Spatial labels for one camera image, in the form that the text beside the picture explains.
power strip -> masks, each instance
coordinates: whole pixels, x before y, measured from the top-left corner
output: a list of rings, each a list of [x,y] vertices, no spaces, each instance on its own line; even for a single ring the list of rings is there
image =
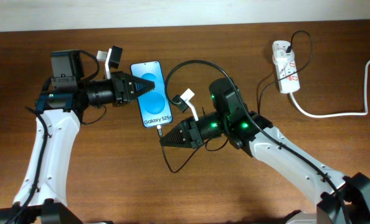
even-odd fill
[[[272,44],[272,60],[277,70],[277,77],[281,79],[287,75],[293,75],[279,81],[279,90],[281,93],[293,93],[300,89],[300,82],[296,73],[295,53],[292,50],[286,53],[290,43],[285,40],[277,40]]]

white wall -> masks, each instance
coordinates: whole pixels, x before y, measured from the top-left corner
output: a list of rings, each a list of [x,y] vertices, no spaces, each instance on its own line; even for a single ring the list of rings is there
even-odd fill
[[[0,31],[370,19],[370,0],[0,0]]]

blue phone screen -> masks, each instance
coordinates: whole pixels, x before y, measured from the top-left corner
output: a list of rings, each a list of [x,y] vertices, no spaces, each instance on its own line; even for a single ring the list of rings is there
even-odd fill
[[[146,62],[131,65],[133,76],[154,82],[154,90],[138,97],[142,123],[153,127],[173,121],[171,108],[164,93],[164,78],[159,62]]]

white power cord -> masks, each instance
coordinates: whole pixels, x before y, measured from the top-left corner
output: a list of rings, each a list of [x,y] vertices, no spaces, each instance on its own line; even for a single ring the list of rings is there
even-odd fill
[[[311,118],[332,118],[336,116],[365,116],[368,114],[368,66],[370,64],[370,60],[367,62],[365,66],[365,78],[364,78],[364,112],[350,112],[350,113],[336,113],[336,114],[323,114],[323,115],[315,115],[307,113],[303,110],[300,105],[297,103],[296,99],[293,96],[293,93],[289,93],[290,98],[292,99],[293,104],[296,108],[302,112],[305,116],[309,116]]]

wooden table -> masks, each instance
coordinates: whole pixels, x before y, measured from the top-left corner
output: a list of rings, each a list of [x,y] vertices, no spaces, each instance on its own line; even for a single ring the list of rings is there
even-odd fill
[[[299,104],[315,114],[363,110],[364,67],[370,59],[370,21],[297,22],[228,26],[135,29],[58,30],[0,33],[0,208],[10,207],[27,170],[35,136],[32,106],[52,74],[50,53],[84,49],[92,53],[112,45],[124,49],[119,69],[159,60],[167,73],[177,64],[203,59],[220,65],[234,78],[249,108],[256,92],[275,79],[272,42],[290,40],[298,29],[314,38],[314,57],[299,74]],[[295,38],[301,67],[310,51],[308,38]],[[85,72],[93,62],[84,57]],[[172,78],[169,93],[190,87],[193,103],[213,111],[208,86],[222,75],[204,65],[189,65]],[[299,113],[288,96],[271,87],[262,115],[306,152],[348,175],[370,178],[369,114],[363,117],[311,119]],[[101,111],[90,108],[84,119]],[[174,122],[190,116],[173,108]],[[224,138],[211,142],[219,146]],[[177,167],[190,149],[166,150]],[[291,183],[262,162],[228,145],[218,152],[200,150],[178,174],[166,167],[155,129],[142,127],[138,105],[108,106],[100,122],[82,126],[75,140],[67,177],[69,208],[85,222],[224,223],[284,217],[302,209],[315,212]]]

